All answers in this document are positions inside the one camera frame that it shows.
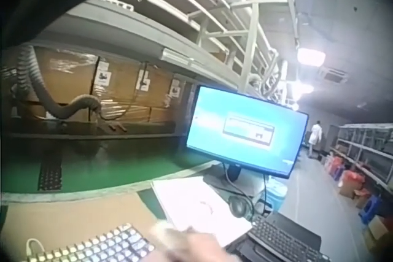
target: air conditioner vent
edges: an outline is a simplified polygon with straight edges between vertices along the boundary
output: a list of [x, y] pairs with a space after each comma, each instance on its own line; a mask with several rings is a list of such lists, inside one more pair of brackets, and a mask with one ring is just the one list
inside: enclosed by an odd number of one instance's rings
[[332, 67], [321, 67], [318, 74], [321, 80], [329, 83], [342, 84], [348, 80], [346, 72]]

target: blue screen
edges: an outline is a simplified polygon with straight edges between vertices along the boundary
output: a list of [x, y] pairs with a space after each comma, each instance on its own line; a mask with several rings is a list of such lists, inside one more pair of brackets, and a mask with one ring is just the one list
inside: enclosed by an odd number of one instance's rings
[[199, 89], [187, 147], [223, 162], [288, 178], [308, 115], [255, 98]]

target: brown desk mat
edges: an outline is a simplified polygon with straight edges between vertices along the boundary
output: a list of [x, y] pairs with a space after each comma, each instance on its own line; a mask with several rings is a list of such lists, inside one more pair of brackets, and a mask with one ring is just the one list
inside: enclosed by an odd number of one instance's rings
[[76, 202], [12, 204], [0, 241], [13, 261], [22, 261], [29, 238], [41, 241], [47, 252], [86, 241], [127, 222], [149, 238], [155, 221], [136, 193]]

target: shelf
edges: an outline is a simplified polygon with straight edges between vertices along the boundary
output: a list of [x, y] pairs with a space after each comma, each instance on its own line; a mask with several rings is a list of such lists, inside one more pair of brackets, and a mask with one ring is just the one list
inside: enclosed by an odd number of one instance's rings
[[383, 187], [388, 193], [393, 195], [393, 190], [389, 188], [389, 186], [386, 183], [384, 183], [381, 179], [379, 179], [377, 176], [372, 174], [369, 170], [364, 169], [357, 161], [351, 159], [350, 157], [348, 157], [344, 153], [341, 153], [340, 151], [338, 151], [333, 147], [331, 147], [330, 149], [334, 151], [337, 155], [340, 155], [342, 158], [346, 159], [348, 162], [354, 164], [357, 169], [361, 170], [365, 175], [369, 176], [369, 178], [374, 180], [378, 185], [381, 185], [381, 187]]
[[381, 151], [379, 151], [379, 150], [375, 150], [375, 149], [373, 149], [373, 148], [371, 148], [371, 147], [367, 147], [367, 146], [365, 146], [365, 145], [357, 144], [357, 143], [351, 142], [351, 141], [346, 141], [345, 139], [341, 139], [341, 138], [338, 138], [337, 141], [345, 142], [346, 144], [353, 145], [354, 147], [359, 147], [359, 148], [361, 148], [362, 150], [368, 150], [369, 152], [372, 152], [372, 153], [375, 153], [375, 154], [377, 154], [377, 155], [380, 155], [380, 156], [383, 156], [383, 157], [385, 157], [385, 158], [388, 158], [388, 159], [392, 159], [392, 160], [393, 160], [393, 155], [390, 155], [390, 154], [388, 154], [388, 153], [381, 152]]
[[197, 44], [136, 12], [101, 0], [71, 9], [30, 42], [97, 55], [150, 61], [159, 67], [237, 89], [239, 75]]

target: metal shelving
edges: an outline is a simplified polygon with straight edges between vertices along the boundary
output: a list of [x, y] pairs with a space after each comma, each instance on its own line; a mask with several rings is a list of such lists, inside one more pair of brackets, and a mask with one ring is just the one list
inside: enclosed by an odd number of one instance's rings
[[345, 153], [332, 148], [356, 168], [393, 192], [393, 123], [347, 124], [340, 127], [337, 144]]

